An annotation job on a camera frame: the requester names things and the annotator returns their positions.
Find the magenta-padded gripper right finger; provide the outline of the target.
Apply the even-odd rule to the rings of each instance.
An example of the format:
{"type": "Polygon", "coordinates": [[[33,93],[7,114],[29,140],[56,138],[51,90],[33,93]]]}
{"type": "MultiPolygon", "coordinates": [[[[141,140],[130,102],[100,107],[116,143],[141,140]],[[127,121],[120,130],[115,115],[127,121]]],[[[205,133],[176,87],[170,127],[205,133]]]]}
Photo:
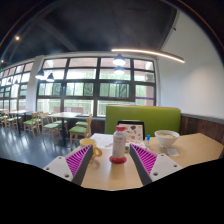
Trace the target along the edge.
{"type": "Polygon", "coordinates": [[[182,169],[166,154],[158,155],[140,146],[131,144],[130,155],[135,163],[140,180],[147,185],[182,169]]]}

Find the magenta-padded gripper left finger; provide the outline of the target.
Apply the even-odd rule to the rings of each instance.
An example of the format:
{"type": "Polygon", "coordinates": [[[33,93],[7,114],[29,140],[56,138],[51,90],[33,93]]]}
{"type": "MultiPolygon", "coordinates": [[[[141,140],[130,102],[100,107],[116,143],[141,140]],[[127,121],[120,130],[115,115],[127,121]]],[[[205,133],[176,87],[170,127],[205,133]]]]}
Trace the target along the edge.
{"type": "Polygon", "coordinates": [[[76,185],[81,185],[92,156],[93,146],[87,145],[65,157],[56,157],[44,170],[76,185]]]}

